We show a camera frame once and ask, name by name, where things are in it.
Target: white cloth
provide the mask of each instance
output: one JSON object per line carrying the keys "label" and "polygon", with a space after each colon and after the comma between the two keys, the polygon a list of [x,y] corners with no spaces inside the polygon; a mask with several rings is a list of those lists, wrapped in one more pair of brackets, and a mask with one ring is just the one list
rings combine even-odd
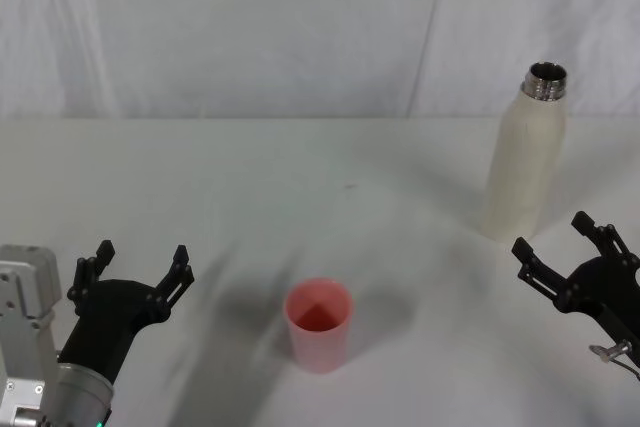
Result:
{"label": "white cloth", "polygon": [[640,111],[640,0],[0,0],[0,118]]}

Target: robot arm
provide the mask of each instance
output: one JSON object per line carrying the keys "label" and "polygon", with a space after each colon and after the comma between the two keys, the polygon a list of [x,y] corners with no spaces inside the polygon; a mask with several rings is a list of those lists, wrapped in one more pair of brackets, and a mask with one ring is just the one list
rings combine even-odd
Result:
{"label": "robot arm", "polygon": [[636,281],[640,260],[613,225],[596,227],[584,212],[578,212],[571,225],[596,246],[599,257],[583,263],[565,279],[543,264],[523,238],[518,238],[512,249],[522,263],[518,277],[549,298],[560,312],[582,312],[592,317],[615,345],[608,349],[591,346],[591,351],[604,362],[621,365],[638,376],[615,358],[627,355],[640,367],[640,286]]}
{"label": "robot arm", "polygon": [[50,324],[60,299],[56,261],[35,247],[0,248],[0,346],[7,382],[0,427],[104,426],[113,383],[136,334],[165,322],[193,283],[184,246],[156,286],[100,280],[115,251],[110,241],[78,260],[67,297],[78,322],[56,359]]}

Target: metal bottle rim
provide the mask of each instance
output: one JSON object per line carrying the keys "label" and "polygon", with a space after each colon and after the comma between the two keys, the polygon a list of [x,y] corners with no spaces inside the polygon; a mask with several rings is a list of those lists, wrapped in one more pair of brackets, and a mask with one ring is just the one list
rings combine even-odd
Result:
{"label": "metal bottle rim", "polygon": [[521,90],[536,100],[554,101],[565,95],[567,71],[553,62],[533,64],[522,83]]}

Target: white water bottle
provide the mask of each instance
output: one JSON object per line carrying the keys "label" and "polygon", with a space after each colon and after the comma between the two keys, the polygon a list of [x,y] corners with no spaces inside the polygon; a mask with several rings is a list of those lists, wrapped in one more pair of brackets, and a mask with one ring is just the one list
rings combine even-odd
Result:
{"label": "white water bottle", "polygon": [[567,73],[534,64],[500,123],[487,183],[482,232],[498,242],[533,235],[560,153]]}

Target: silver metal joint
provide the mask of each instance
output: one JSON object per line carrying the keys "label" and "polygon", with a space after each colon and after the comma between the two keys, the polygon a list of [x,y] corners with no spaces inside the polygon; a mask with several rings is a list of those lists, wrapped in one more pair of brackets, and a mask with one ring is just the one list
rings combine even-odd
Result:
{"label": "silver metal joint", "polygon": [[55,426],[96,426],[109,411],[113,386],[102,375],[73,364],[58,364],[55,397],[43,408]]}
{"label": "silver metal joint", "polygon": [[616,357],[620,357],[623,354],[628,354],[631,352],[631,342],[628,340],[623,340],[619,344],[614,345],[608,349],[601,347],[599,345],[590,345],[589,349],[591,352],[600,357],[600,360],[607,363],[615,359]]}

